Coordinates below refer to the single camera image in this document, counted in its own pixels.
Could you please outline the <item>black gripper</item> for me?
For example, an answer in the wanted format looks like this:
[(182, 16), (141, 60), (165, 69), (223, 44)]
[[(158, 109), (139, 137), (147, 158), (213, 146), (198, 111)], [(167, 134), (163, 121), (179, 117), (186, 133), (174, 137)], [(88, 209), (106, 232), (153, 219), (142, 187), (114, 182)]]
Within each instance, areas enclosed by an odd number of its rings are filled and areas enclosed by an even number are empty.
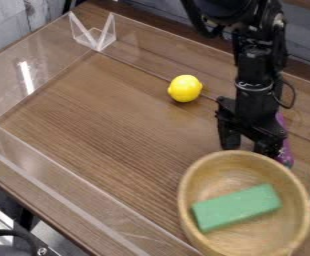
[(283, 80), (263, 83), (235, 80), (237, 97), (219, 96), (217, 99), (218, 134), (223, 150), (241, 147), (241, 136), (254, 141), (254, 152), (275, 159), (283, 147), (283, 135), (275, 115), (279, 108), (290, 109), (296, 99), (285, 104), (281, 100), (283, 85), (294, 87)]

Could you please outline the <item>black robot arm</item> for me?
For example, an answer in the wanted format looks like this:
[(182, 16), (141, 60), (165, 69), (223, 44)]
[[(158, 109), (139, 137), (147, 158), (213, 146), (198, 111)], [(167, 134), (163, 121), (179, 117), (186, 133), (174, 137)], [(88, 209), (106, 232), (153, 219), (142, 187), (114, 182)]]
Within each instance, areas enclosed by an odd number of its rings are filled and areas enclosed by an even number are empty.
[(234, 150), (241, 139), (254, 142), (254, 152), (290, 165), (293, 155), (282, 108), (292, 84), (282, 76), (288, 62), (286, 26), (279, 0), (181, 0), (190, 22), (207, 38), (231, 34), (237, 95), (217, 98), (221, 147)]

